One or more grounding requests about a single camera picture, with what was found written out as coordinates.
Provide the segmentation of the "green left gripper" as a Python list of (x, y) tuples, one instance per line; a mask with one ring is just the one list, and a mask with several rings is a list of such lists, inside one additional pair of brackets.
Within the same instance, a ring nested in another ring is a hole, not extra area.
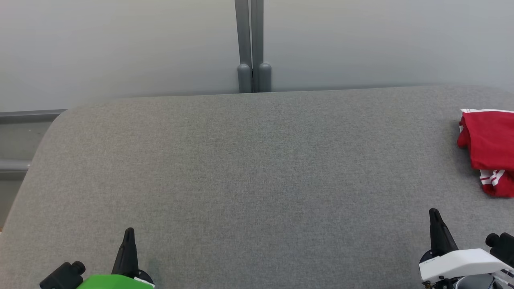
[(79, 289), (154, 289), (152, 278), (139, 271), (135, 231), (127, 228), (118, 249), (112, 274), (94, 274), (86, 278)]

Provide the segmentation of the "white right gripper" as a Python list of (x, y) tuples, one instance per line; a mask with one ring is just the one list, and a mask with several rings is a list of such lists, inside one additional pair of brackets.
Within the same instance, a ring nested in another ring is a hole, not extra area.
[(436, 283), (441, 276), (453, 279), (502, 270), (502, 261), (481, 248), (459, 250), (438, 209), (431, 208), (429, 218), (433, 258), (419, 264), (423, 282)]

